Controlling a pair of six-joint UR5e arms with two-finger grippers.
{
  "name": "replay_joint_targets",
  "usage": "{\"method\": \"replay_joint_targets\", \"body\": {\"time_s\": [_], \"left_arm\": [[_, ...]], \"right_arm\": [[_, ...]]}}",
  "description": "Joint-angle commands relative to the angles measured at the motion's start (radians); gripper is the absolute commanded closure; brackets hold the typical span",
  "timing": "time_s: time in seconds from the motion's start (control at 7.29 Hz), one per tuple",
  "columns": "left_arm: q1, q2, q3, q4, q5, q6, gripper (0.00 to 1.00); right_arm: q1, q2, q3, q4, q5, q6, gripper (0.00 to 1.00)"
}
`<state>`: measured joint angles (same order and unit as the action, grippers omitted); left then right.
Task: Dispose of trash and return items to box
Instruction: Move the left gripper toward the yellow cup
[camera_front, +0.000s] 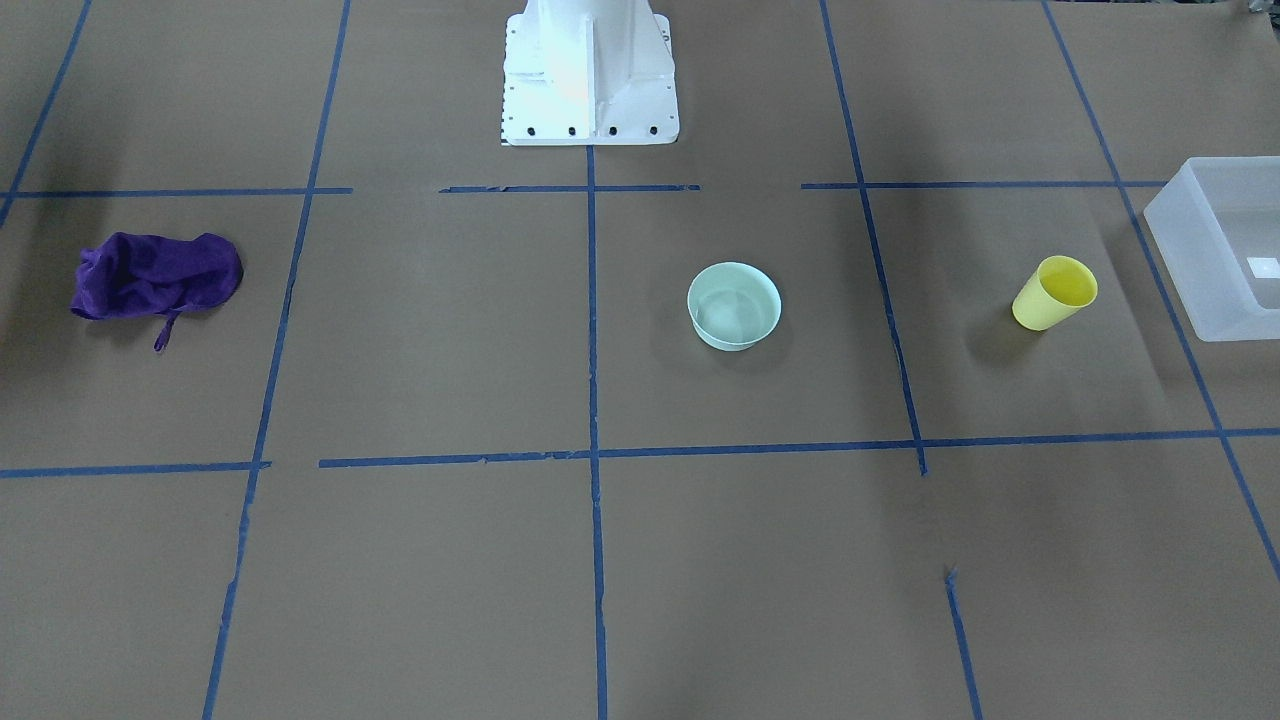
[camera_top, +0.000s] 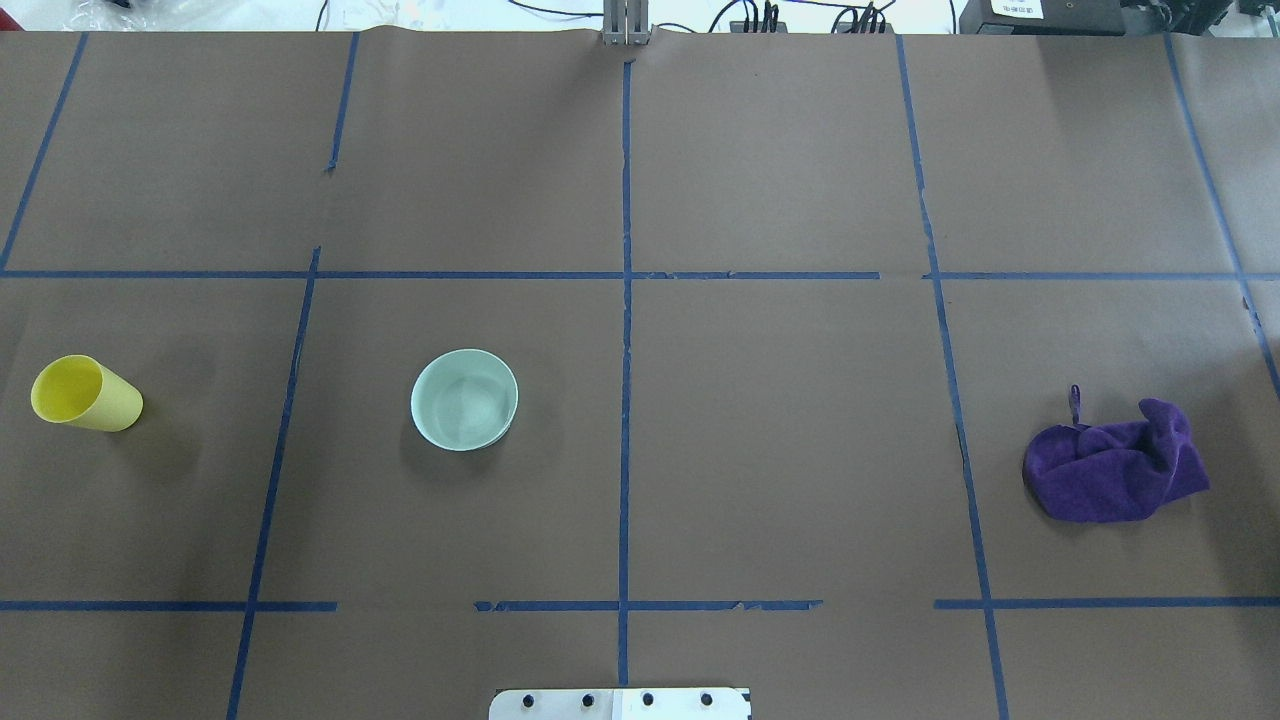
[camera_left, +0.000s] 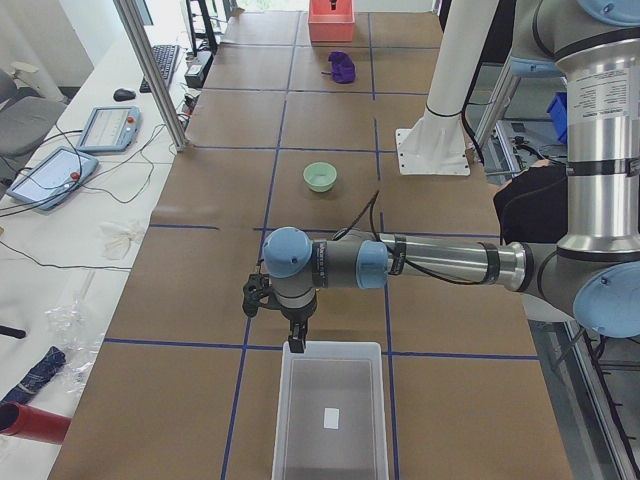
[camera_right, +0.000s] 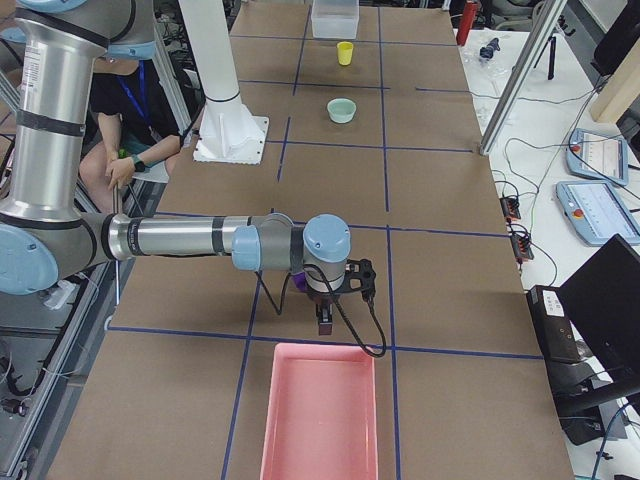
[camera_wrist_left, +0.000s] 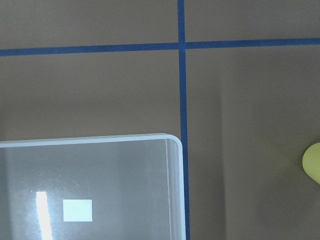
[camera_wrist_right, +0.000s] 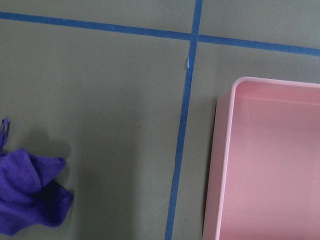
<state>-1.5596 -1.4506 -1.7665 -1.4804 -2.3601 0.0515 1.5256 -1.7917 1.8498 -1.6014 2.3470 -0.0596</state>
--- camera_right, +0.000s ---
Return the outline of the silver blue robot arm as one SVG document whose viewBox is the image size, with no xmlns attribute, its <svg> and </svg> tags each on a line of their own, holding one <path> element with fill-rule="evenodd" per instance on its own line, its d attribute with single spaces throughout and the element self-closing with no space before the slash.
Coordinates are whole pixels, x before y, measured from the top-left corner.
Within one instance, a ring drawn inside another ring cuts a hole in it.
<svg viewBox="0 0 640 480">
<path fill-rule="evenodd" d="M 356 268 L 351 235 L 322 214 L 297 227 L 285 215 L 131 218 L 75 208 L 85 118 L 97 58 L 155 52 L 148 1 L 22 1 L 26 35 L 9 194 L 1 202 L 1 289 L 26 295 L 110 260 L 228 256 L 240 270 L 303 274 L 327 333 Z"/>
</svg>

